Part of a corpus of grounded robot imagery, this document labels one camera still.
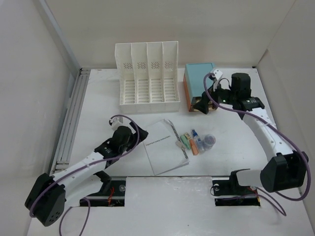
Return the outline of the white instruction booklet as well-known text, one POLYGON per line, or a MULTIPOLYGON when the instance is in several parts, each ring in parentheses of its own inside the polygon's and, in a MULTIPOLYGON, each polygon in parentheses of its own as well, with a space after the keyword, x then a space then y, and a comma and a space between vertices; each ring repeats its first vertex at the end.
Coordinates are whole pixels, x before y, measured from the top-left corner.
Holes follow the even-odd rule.
POLYGON ((186 150, 178 145, 180 138, 170 120, 160 120, 146 129, 148 136, 143 144, 155 176, 189 164, 186 150))

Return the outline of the clear blue spray bottle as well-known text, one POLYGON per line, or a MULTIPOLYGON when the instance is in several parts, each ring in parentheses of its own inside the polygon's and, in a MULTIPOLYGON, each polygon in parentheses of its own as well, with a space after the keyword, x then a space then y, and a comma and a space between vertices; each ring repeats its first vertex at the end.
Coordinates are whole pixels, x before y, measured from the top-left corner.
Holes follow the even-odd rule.
POLYGON ((197 132, 194 129, 191 130, 191 133, 192 133, 194 142, 195 142, 195 144, 197 146, 197 149, 198 149, 199 153, 204 153, 205 152, 205 148, 203 146, 203 143, 202 143, 202 140, 201 140, 200 136, 197 134, 197 132))

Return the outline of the grey rectangular eraser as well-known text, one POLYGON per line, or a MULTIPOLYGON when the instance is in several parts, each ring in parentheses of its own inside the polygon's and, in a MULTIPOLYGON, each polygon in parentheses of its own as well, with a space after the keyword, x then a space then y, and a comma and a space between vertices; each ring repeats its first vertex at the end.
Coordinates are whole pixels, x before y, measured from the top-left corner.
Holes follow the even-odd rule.
POLYGON ((182 144, 181 144, 180 141, 177 141, 177 142, 176 142, 176 145, 177 145, 178 147, 180 147, 180 148, 182 147, 182 144))

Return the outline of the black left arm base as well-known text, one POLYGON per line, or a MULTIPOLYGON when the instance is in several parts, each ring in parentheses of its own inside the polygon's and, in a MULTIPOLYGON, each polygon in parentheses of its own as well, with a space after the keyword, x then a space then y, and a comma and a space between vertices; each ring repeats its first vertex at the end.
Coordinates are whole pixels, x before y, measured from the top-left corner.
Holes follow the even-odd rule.
POLYGON ((126 177, 110 177, 104 171, 94 174, 102 185, 98 191, 86 196, 92 207, 124 207, 126 177))

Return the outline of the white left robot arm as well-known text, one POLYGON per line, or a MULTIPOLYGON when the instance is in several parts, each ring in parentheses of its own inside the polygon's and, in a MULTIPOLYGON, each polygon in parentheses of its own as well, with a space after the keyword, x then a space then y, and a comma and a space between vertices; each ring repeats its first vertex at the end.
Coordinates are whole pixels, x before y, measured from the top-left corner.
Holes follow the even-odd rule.
POLYGON ((48 227, 61 217, 65 208, 79 205, 84 197, 107 194, 111 177, 105 169, 132 152, 147 136, 148 132, 134 123, 121 125, 82 161, 51 176, 41 174, 25 201, 30 216, 48 227))

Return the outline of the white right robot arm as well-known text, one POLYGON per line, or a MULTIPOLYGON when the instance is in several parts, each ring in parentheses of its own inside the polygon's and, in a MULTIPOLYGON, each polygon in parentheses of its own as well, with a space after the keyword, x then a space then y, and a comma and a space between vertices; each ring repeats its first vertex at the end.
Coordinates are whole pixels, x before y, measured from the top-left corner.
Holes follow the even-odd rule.
POLYGON ((229 109, 239 115, 240 119, 254 133, 267 157, 267 164, 262 170, 238 170, 228 181, 228 188, 238 194, 246 186, 262 187, 268 192, 298 188, 306 181, 310 186, 311 172, 308 158, 288 137, 281 133, 269 121, 263 102, 252 96, 251 78, 246 73, 234 73, 229 88, 222 88, 220 71, 205 75, 203 83, 211 80, 213 84, 205 86, 201 100, 194 108, 204 114, 209 112, 209 105, 229 109))

